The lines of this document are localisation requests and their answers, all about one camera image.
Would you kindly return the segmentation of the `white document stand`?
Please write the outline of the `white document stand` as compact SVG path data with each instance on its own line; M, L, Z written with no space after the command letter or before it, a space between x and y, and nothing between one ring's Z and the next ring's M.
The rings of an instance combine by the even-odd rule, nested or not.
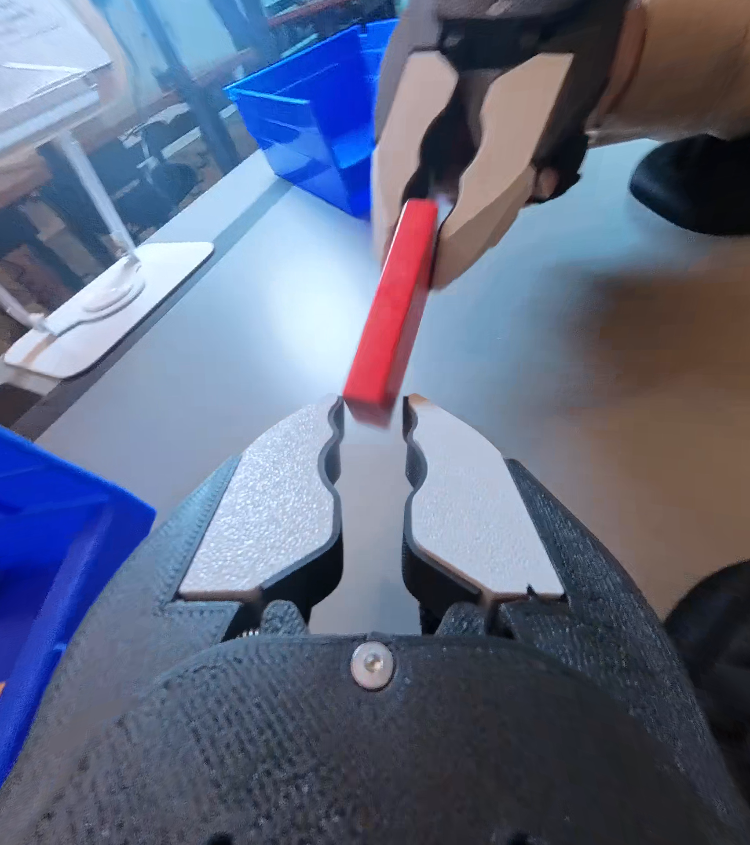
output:
M122 256L50 314L28 311L0 284L0 311L28 332L4 364L55 381L88 371L212 255L211 242L137 246L73 134L99 110L84 69L0 62L0 162L53 142L116 240Z

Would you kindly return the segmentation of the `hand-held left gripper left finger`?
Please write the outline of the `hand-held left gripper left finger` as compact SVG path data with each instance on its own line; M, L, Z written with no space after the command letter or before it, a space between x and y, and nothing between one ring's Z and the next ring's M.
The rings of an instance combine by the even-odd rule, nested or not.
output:
M337 481L344 402L309 404L239 455L176 591L190 609L234 610L257 628L269 604L293 604L306 624L344 573Z

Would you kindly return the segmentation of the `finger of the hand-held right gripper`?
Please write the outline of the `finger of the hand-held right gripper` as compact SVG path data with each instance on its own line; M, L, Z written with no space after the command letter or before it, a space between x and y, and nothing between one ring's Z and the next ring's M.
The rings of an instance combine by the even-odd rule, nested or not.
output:
M479 144L440 228L432 287L458 279L494 248L534 192L534 155L573 55L540 53L496 76L478 105Z
M437 51L413 53L401 72L371 156L370 220L380 264L387 259L406 202L432 195L424 139L452 100L456 85L456 70Z

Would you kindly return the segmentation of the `printed instruction sheet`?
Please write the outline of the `printed instruction sheet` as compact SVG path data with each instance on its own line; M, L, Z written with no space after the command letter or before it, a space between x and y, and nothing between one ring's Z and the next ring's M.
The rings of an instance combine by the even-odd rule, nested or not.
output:
M0 1L0 113L113 63L71 2Z

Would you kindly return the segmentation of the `red rectangular wooden block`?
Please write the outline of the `red rectangular wooden block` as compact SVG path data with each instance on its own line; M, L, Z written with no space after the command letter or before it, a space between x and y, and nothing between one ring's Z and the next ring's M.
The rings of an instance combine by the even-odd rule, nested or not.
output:
M431 199L402 209L342 392L359 423L390 424L431 289L438 214Z

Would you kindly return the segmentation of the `blue plastic bin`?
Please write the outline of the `blue plastic bin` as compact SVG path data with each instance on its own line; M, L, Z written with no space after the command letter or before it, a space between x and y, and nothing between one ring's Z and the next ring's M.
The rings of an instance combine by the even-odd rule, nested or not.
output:
M351 217L370 215L380 63L397 24L348 27L223 90L277 176Z
M0 427L0 787L70 639L155 516Z

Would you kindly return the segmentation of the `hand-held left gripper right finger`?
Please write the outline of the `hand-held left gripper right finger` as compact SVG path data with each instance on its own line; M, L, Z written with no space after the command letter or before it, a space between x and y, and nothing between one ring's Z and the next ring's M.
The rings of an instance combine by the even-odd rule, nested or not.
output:
M559 554L538 527L502 452L419 394L402 400L405 474L402 579L422 630L467 605L481 630L503 630L504 607L567 616Z

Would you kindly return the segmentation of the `person's right forearm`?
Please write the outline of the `person's right forearm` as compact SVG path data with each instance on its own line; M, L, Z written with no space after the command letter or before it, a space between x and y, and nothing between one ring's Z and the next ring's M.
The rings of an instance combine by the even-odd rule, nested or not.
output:
M750 1L632 2L593 146L750 134Z

